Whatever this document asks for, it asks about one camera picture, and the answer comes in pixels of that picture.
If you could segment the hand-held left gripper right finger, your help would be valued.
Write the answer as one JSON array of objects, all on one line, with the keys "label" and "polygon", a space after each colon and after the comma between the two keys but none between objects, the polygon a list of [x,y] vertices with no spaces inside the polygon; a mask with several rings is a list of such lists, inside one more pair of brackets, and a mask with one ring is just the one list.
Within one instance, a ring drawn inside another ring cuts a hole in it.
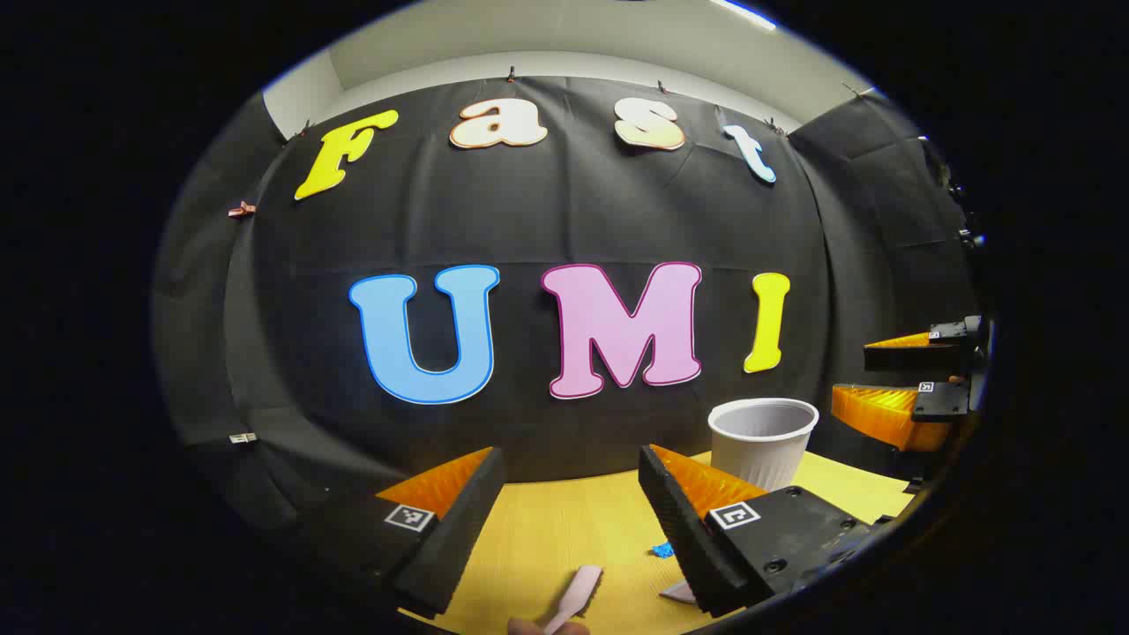
[{"label": "hand-held left gripper right finger", "polygon": [[714,617],[793,594],[887,534],[798,486],[765,492],[656,444],[638,478],[695,603]]}]

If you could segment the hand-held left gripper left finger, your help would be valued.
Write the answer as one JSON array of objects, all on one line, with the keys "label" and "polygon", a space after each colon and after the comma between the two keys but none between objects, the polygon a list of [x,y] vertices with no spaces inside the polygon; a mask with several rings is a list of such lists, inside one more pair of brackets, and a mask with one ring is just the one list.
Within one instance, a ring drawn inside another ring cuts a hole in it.
[{"label": "hand-held left gripper left finger", "polygon": [[300,516],[300,546],[351,594],[432,618],[448,610],[504,485],[504,450],[480,449],[329,498]]}]

